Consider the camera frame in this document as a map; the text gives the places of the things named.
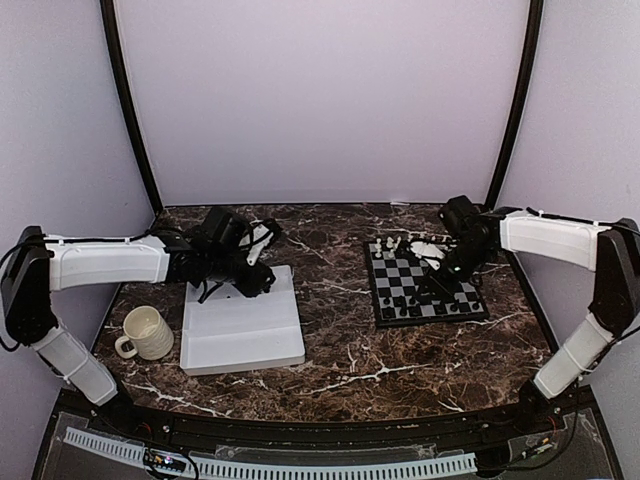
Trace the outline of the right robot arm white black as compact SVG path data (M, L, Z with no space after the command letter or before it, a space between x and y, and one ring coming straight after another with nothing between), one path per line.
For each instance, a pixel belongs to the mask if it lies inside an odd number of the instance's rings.
M606 222L532 208L488 210L465 195L449 199L438 217L453 246L433 259L419 284L421 294L453 299L456 289L500 252L562 265L593 281L585 319L525 384L524 401L511 410L511 426L530 434L549 416L546 401L638 333L639 226L630 218Z

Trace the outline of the white plastic tray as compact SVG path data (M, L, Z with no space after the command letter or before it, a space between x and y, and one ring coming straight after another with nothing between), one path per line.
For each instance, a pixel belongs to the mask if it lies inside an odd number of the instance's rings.
M186 287L180 368L190 376L285 367L305 361L306 351L292 269L275 266L268 293L243 296L230 284L204 303Z

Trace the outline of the black grey chessboard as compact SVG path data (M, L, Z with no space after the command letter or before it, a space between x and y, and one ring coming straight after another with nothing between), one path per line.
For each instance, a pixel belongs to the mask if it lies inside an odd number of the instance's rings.
M489 310L477 286L461 283L442 300L421 286L424 275L453 247L447 239L402 237L363 242L365 265L378 328L439 322L484 322Z

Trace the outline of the tall black piece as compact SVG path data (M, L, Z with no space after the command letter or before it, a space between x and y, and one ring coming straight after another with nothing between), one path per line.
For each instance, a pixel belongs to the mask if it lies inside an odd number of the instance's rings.
M404 296L398 296L394 298L394 306L397 307L399 309L398 311L398 315L399 316L406 316L407 315L407 303L406 303L406 298Z

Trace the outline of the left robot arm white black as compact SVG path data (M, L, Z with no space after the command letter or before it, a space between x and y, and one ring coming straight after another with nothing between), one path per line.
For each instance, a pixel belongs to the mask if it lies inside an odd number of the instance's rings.
M273 219L251 222L223 207L187 231L156 227L128 237L68 237L26 227L1 257L1 310L7 352L24 346L96 407L120 436L141 427L140 412L110 370L68 330L52 296L94 286L189 284L211 292L229 284L254 298L271 289L273 270L260 259L282 234Z

